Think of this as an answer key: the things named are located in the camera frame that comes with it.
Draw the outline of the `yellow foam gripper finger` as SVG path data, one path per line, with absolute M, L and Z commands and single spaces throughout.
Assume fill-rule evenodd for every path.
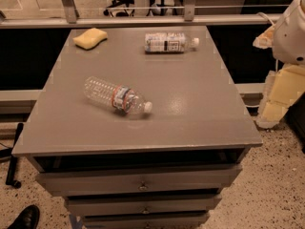
M 256 124 L 263 129 L 273 128 L 304 94 L 304 65 L 285 64 L 277 73 L 270 71 L 265 80 Z
M 253 46 L 259 49 L 268 49 L 273 46 L 275 25 L 270 26 L 261 33 L 253 42 Z

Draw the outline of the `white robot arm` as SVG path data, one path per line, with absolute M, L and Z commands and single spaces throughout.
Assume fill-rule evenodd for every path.
M 305 93 L 305 0 L 293 0 L 253 46 L 271 48 L 275 59 L 275 70 L 266 77 L 256 119 L 258 127 L 271 129 Z

